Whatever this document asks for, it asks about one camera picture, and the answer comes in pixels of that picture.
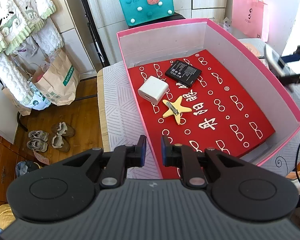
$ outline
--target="pink cardboard box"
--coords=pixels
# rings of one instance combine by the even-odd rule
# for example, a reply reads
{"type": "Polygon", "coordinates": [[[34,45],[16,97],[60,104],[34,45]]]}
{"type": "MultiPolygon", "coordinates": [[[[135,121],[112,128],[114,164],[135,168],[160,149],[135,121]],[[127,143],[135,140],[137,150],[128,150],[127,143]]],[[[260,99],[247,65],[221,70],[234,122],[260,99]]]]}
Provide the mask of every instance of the pink cardboard box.
{"type": "MultiPolygon", "coordinates": [[[[243,44],[211,20],[156,23],[118,32],[117,37],[131,86],[128,68],[187,57],[203,49],[227,68],[275,129],[266,142],[244,156],[245,160],[262,165],[300,130],[300,110],[278,79],[243,44]]],[[[140,109],[139,113],[154,152],[140,109]]]]}

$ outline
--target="white wardrobe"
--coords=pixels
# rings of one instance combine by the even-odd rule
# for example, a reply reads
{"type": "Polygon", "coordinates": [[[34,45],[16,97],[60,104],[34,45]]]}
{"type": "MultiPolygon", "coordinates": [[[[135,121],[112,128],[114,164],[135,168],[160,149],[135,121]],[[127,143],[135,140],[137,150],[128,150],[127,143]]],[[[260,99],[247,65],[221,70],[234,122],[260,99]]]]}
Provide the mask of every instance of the white wardrobe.
{"type": "Polygon", "coordinates": [[[57,11],[51,19],[65,42],[63,50],[81,78],[96,76],[102,65],[87,27],[81,0],[52,0],[57,11]]]}
{"type": "MultiPolygon", "coordinates": [[[[119,0],[88,0],[98,33],[110,64],[122,60],[116,33],[128,26],[124,20],[119,0]]],[[[226,0],[173,0],[174,9],[185,18],[210,18],[222,22],[226,0]]]]}

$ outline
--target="teal handbag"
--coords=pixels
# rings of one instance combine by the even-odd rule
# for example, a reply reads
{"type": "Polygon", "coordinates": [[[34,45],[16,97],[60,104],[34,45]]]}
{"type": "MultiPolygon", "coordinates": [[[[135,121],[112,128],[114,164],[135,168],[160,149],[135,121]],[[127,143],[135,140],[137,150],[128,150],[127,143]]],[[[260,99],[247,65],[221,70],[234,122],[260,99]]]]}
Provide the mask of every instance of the teal handbag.
{"type": "Polygon", "coordinates": [[[174,14],[173,0],[119,0],[129,26],[174,14]]]}

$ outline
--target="shoe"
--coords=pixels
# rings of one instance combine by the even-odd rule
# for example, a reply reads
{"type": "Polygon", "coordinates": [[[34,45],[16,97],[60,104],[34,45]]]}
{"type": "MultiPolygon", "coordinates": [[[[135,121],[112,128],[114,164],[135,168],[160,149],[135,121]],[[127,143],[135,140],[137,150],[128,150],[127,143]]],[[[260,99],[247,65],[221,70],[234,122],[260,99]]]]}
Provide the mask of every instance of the shoe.
{"type": "Polygon", "coordinates": [[[39,140],[46,142],[46,141],[48,141],[48,135],[49,135],[49,133],[47,133],[45,131],[37,130],[37,131],[29,132],[28,137],[30,139],[39,139],[39,140]]]}
{"type": "Polygon", "coordinates": [[[51,131],[57,135],[62,135],[63,137],[72,137],[74,136],[75,129],[73,129],[66,122],[60,122],[52,125],[51,131]]]}
{"type": "Polygon", "coordinates": [[[68,144],[61,135],[55,135],[51,140],[51,145],[53,148],[62,152],[68,152],[70,150],[70,144],[68,144]]]}
{"type": "Polygon", "coordinates": [[[27,142],[27,147],[30,150],[35,150],[36,152],[45,152],[48,148],[48,144],[39,139],[32,139],[27,142]]]}

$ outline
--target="black battery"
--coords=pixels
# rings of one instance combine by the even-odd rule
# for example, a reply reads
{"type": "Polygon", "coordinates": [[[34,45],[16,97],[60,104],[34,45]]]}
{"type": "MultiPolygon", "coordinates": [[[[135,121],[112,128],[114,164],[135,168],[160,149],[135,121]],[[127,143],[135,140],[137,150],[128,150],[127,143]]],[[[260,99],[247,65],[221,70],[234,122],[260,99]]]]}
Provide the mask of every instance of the black battery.
{"type": "Polygon", "coordinates": [[[171,67],[165,72],[167,77],[170,77],[189,88],[192,87],[200,74],[200,69],[180,60],[176,60],[172,63],[171,67]]]}

